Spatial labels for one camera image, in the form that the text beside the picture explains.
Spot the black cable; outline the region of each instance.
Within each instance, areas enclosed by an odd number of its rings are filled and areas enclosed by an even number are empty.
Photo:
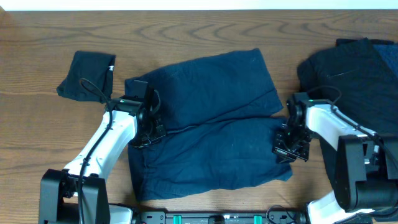
[[[384,151],[384,153],[386,153],[392,160],[393,160],[393,165],[394,167],[398,170],[398,160],[392,155],[391,151],[387,148],[387,146],[385,146],[380,139],[378,138],[378,136],[374,136],[371,133],[367,132],[366,130],[364,130],[361,125],[359,124],[354,124],[353,122],[351,122],[350,120],[346,119],[345,117],[343,117],[341,114],[337,113],[337,109],[335,108],[335,104],[336,102],[343,96],[341,90],[335,86],[329,86],[329,85],[321,85],[321,86],[317,86],[315,88],[312,88],[311,90],[307,91],[307,93],[311,93],[315,90],[321,89],[321,88],[331,88],[333,90],[336,90],[338,92],[338,96],[335,100],[333,100],[333,102],[330,105],[330,110],[331,112],[336,115],[339,119],[343,120],[344,122],[346,122],[347,124],[349,124],[350,126],[352,126],[353,128],[357,129],[358,131],[364,133],[369,139],[371,139],[376,145],[378,145],[380,147],[380,149],[382,151]],[[393,212],[389,213],[389,214],[385,214],[385,215],[377,215],[377,214],[367,214],[364,213],[365,215],[369,215],[371,217],[374,218],[390,218],[393,217],[395,215],[398,214],[398,208],[396,208]]]
[[[353,215],[353,216],[351,216],[351,217],[349,217],[349,218],[346,218],[345,220],[342,220],[342,221],[338,221],[338,223],[339,224],[344,224],[344,223],[348,223],[348,222],[351,222],[351,221],[353,221],[353,220],[355,220],[355,219],[357,219],[357,218],[361,218],[361,215],[364,215],[364,216],[366,216],[366,214],[363,214],[363,213],[357,213],[357,214],[355,214],[355,215]]]
[[[83,81],[84,82],[88,82],[91,86],[93,86],[97,92],[99,93],[95,93],[89,89],[87,89],[87,87],[85,87],[83,85]],[[81,169],[80,169],[80,174],[79,174],[79,179],[78,179],[78,208],[79,208],[79,219],[80,219],[80,224],[84,224],[85,219],[84,219],[84,214],[83,214],[83,176],[86,170],[86,166],[88,164],[88,161],[90,160],[90,157],[92,155],[92,153],[94,152],[95,148],[98,146],[98,144],[101,142],[101,140],[105,137],[106,133],[108,133],[108,131],[111,129],[112,127],[112,121],[113,121],[113,115],[112,115],[112,111],[111,111],[111,107],[109,105],[109,101],[107,99],[107,97],[105,96],[105,94],[96,86],[94,85],[92,82],[90,82],[89,80],[85,79],[85,78],[81,78],[79,79],[79,84],[81,87],[83,87],[85,90],[89,91],[90,93],[93,93],[99,97],[103,97],[105,99],[105,103],[106,106],[108,107],[108,112],[109,112],[109,123],[106,126],[105,131],[102,133],[102,135],[98,138],[98,140],[93,144],[93,147],[91,147],[91,149],[88,151],[87,156],[83,159],[83,163],[81,165]]]
[[[269,218],[269,212],[270,212],[273,208],[275,208],[275,207],[280,207],[280,208],[282,208],[283,210],[285,210],[287,216],[288,216],[290,219],[292,219],[293,222],[295,221],[294,217],[293,217],[291,214],[289,214],[289,213],[287,212],[287,210],[286,210],[285,207],[283,207],[283,206],[281,206],[281,205],[273,205],[273,206],[269,207],[268,210],[267,210],[267,212],[266,212],[266,218],[268,219],[269,222],[271,222],[271,224],[276,224],[274,221],[272,221],[272,220]]]

